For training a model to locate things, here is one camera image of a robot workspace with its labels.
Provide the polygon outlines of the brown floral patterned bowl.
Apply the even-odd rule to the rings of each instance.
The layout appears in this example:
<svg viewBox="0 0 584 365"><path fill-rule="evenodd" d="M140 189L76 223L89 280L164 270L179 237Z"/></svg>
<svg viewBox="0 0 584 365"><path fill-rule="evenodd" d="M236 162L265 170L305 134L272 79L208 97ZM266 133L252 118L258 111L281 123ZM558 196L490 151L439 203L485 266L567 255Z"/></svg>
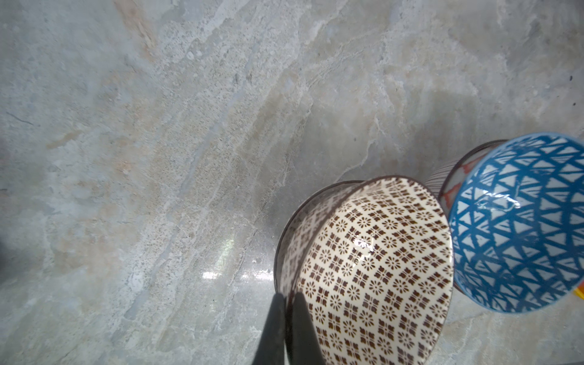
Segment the brown floral patterned bowl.
<svg viewBox="0 0 584 365"><path fill-rule="evenodd" d="M327 364L423 364L453 294L447 216L406 176L338 182L285 226L275 290L307 310Z"/></svg>

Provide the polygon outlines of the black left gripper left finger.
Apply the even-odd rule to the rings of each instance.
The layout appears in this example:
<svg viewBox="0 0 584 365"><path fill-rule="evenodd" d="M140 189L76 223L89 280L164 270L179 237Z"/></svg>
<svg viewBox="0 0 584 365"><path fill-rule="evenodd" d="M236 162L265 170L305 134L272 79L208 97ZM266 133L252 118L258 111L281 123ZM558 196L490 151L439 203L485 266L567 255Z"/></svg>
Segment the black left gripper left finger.
<svg viewBox="0 0 584 365"><path fill-rule="evenodd" d="M282 294L275 294L252 365L283 365L284 335L285 299Z"/></svg>

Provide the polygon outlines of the blue triangle patterned bowl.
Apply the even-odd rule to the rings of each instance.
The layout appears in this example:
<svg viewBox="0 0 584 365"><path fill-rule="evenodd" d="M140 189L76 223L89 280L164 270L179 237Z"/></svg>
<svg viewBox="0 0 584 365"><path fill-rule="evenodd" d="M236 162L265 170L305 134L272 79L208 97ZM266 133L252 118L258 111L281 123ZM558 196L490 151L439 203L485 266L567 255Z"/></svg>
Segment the blue triangle patterned bowl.
<svg viewBox="0 0 584 365"><path fill-rule="evenodd" d="M583 280L583 144L552 132L486 155L450 209L454 281L499 313L547 307Z"/></svg>

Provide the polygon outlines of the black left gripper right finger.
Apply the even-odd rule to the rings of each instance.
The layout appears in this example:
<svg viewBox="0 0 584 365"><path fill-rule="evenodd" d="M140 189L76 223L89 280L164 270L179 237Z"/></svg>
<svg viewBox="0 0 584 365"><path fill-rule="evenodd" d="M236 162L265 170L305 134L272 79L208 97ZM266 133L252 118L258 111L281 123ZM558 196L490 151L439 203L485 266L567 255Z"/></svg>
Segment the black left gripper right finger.
<svg viewBox="0 0 584 365"><path fill-rule="evenodd" d="M301 292L294 294L288 307L288 360L292 365L325 365L313 327L307 301Z"/></svg>

